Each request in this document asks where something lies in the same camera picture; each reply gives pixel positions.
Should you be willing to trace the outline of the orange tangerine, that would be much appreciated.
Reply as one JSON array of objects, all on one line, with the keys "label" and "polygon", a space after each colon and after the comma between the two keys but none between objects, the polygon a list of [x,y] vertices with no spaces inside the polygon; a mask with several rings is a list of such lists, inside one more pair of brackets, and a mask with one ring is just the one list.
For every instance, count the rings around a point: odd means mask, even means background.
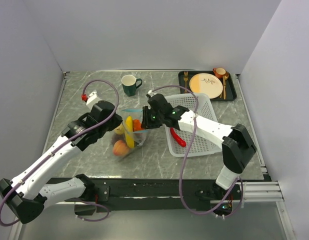
[{"label": "orange tangerine", "polygon": [[143,130],[142,123],[140,122],[139,119],[133,119],[132,120],[132,128],[133,128],[134,132],[142,131]]}]

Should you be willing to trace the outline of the banana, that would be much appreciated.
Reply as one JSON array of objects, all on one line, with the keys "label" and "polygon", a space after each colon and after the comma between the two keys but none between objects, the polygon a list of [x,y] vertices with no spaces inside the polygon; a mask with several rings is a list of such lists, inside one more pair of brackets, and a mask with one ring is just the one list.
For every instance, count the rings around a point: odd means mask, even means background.
[{"label": "banana", "polygon": [[127,146],[130,149],[133,149],[135,147],[135,141],[134,141],[134,136],[133,136],[133,119],[129,115],[126,120],[125,120],[125,140],[127,143]]}]

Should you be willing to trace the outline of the red chili pepper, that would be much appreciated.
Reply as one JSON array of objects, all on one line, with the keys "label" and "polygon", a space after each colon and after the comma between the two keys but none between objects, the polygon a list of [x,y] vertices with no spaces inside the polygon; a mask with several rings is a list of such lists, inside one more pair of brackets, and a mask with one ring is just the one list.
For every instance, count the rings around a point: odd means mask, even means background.
[{"label": "red chili pepper", "polygon": [[183,148],[187,146],[187,143],[179,135],[177,135],[173,127],[170,128],[170,134],[179,146]]}]

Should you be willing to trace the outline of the clear zip top bag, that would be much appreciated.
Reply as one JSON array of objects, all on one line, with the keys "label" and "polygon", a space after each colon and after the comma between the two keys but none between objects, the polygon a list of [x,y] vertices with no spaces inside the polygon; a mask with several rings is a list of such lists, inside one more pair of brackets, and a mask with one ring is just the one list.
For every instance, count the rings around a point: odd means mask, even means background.
[{"label": "clear zip top bag", "polygon": [[150,131],[142,128],[142,109],[126,108],[119,115],[122,122],[111,131],[111,144],[112,154],[117,159],[123,159],[144,145]]}]

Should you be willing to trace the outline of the peach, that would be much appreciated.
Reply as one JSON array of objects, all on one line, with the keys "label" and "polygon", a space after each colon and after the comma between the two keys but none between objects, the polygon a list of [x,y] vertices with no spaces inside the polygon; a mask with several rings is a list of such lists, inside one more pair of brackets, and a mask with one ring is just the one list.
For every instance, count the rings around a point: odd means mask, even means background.
[{"label": "peach", "polygon": [[118,140],[113,145],[112,153],[117,157],[124,157],[129,152],[130,152],[130,148],[127,146],[126,142],[123,140]]}]

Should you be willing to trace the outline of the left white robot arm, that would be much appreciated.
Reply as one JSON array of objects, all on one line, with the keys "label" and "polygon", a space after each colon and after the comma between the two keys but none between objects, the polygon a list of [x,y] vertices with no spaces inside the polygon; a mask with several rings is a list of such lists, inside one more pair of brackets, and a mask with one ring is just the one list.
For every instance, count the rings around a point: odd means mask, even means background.
[{"label": "left white robot arm", "polygon": [[69,160],[122,123],[117,108],[117,104],[105,100],[95,103],[90,112],[71,121],[55,143],[30,167],[11,180],[0,180],[2,204],[10,208],[18,221],[27,224],[48,207],[65,200],[95,200],[98,190],[85,174],[50,186],[46,183]]}]

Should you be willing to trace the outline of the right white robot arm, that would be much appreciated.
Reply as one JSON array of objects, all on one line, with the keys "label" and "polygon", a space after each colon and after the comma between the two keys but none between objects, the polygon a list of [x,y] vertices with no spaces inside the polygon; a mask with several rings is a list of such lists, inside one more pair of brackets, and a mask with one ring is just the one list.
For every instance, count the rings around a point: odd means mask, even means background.
[{"label": "right white robot arm", "polygon": [[231,185],[244,171],[257,152],[247,128],[242,124],[226,125],[197,115],[184,107],[173,107],[164,95],[146,94],[148,106],[144,106],[141,127],[156,129],[165,125],[178,131],[192,133],[217,145],[222,150],[223,167],[215,181],[213,193],[225,199],[231,193]]}]

